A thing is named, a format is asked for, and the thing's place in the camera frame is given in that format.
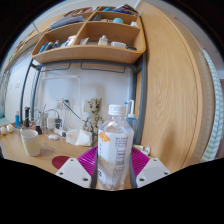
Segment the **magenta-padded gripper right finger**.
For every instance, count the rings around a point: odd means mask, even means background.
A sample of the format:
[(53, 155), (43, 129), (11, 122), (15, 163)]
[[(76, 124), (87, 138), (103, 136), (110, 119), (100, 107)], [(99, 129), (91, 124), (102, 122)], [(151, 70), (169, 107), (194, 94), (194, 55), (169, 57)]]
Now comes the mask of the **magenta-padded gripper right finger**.
[(131, 150), (129, 173), (132, 188), (143, 187), (171, 174), (158, 158), (149, 158), (136, 148)]

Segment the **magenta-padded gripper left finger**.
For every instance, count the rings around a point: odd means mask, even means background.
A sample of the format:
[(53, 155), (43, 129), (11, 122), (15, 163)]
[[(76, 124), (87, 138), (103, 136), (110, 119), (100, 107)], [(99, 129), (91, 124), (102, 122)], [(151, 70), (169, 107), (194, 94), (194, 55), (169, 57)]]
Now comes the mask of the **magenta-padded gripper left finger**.
[(69, 158), (57, 171), (56, 176), (84, 188), (97, 185), (97, 148), (91, 148), (78, 158)]

